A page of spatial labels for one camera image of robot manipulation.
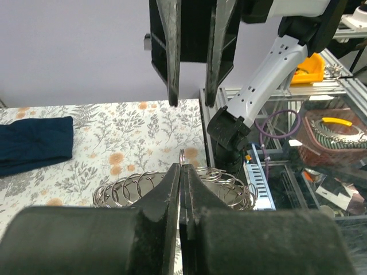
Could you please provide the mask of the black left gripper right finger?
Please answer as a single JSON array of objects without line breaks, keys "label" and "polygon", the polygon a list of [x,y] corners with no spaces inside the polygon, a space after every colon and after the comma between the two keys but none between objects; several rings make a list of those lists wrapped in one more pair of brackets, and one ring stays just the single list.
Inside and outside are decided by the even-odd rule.
[{"label": "black left gripper right finger", "polygon": [[354,274],[336,223],[318,210],[236,211],[181,168],[184,274]]}]

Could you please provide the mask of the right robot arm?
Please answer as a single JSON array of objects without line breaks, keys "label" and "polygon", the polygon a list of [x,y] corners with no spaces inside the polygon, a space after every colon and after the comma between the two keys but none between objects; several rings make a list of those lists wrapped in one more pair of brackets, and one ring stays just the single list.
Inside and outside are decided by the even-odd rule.
[{"label": "right robot arm", "polygon": [[150,0],[151,63],[177,106],[181,62],[206,64],[205,105],[213,107],[218,86],[234,67],[241,22],[282,20],[278,35],[250,82],[221,107],[207,132],[215,142],[214,165],[231,174],[243,170],[247,136],[263,105],[290,86],[296,68],[333,39],[346,1]]}]

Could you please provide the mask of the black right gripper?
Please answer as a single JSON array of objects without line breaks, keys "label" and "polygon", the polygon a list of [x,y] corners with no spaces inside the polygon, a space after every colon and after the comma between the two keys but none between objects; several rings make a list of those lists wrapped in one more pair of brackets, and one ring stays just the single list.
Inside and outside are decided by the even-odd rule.
[{"label": "black right gripper", "polygon": [[205,104],[234,67],[240,1],[149,1],[151,64],[167,88],[170,106],[179,98],[180,64],[206,65]]}]

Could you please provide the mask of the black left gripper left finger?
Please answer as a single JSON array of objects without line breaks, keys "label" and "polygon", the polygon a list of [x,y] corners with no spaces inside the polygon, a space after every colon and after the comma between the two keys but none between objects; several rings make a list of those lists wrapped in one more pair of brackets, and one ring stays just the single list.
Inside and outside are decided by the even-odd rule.
[{"label": "black left gripper left finger", "polygon": [[27,207],[1,239],[2,274],[172,274],[181,168],[129,207]]}]

